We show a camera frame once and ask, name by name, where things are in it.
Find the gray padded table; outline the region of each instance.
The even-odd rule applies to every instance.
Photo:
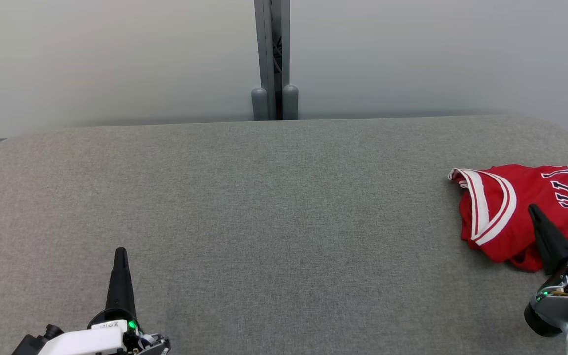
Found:
[[[0,354],[103,309],[129,252],[171,354],[561,355],[545,279],[460,240],[451,168],[568,164],[509,116],[98,127],[0,143]]]

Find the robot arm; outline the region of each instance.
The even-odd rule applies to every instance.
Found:
[[[568,240],[536,205],[529,206],[536,243],[549,279],[525,308],[527,325],[543,337],[566,335],[568,355]]]
[[[48,325],[45,335],[26,335],[12,355],[166,355],[169,339],[144,333],[136,315],[126,249],[117,248],[106,309],[85,330],[63,333]]]

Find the white wall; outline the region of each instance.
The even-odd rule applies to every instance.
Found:
[[[300,118],[518,112],[568,130],[568,1],[291,0]]]
[[[252,119],[252,0],[0,0],[0,138]]]

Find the white trim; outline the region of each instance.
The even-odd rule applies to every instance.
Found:
[[[483,180],[477,171],[457,168],[452,169],[448,178],[453,180],[456,173],[460,173],[466,179],[465,181],[460,181],[459,186],[470,191],[472,209],[471,238],[474,240],[489,225],[489,207],[487,206]]]
[[[482,235],[477,236],[476,243],[478,245],[483,245],[490,240],[493,240],[495,236],[498,235],[511,220],[514,212],[516,211],[516,205],[518,204],[518,198],[516,196],[516,191],[514,191],[511,183],[502,176],[494,175],[486,171],[479,171],[482,174],[488,175],[502,188],[502,205],[501,209],[494,216],[493,221],[487,226],[486,230],[482,232]]]

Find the red basketball jersey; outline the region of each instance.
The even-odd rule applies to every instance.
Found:
[[[459,203],[462,240],[492,261],[542,269],[529,204],[537,204],[568,239],[568,166],[455,168],[448,179],[467,189]]]

